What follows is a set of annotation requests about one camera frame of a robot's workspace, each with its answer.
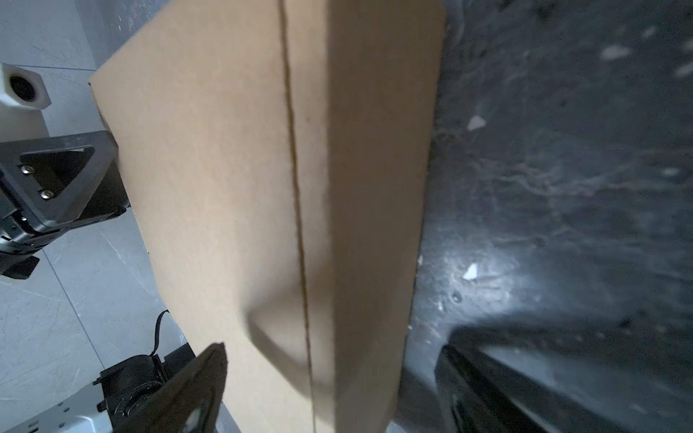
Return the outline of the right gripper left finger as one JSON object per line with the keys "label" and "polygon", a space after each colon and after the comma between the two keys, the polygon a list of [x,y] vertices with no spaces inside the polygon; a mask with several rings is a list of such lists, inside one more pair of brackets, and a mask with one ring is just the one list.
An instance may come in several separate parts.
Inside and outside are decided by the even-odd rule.
{"label": "right gripper left finger", "polygon": [[113,367],[113,431],[214,432],[226,379],[220,343],[132,357]]}

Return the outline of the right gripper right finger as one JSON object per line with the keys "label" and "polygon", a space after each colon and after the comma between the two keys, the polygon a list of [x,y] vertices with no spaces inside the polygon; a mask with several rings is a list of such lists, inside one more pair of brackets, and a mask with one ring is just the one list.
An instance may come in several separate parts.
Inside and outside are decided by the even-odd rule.
{"label": "right gripper right finger", "polygon": [[593,411],[527,379],[496,360],[495,382],[469,354],[447,344],[435,381],[444,432],[625,432]]}

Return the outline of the brown cardboard box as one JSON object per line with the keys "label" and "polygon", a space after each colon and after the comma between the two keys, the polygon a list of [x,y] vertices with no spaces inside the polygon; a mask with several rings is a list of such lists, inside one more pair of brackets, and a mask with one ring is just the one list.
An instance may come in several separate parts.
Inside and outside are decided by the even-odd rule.
{"label": "brown cardboard box", "polygon": [[158,292],[227,347],[244,432],[383,432],[400,385],[440,1],[170,1],[92,76]]}

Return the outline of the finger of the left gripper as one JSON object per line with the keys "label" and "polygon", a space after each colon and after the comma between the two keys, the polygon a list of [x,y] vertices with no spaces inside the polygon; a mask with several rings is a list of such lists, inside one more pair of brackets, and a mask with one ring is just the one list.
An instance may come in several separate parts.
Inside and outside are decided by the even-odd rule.
{"label": "finger of the left gripper", "polygon": [[1,144],[1,223],[9,237],[90,225],[129,206],[107,131]]}

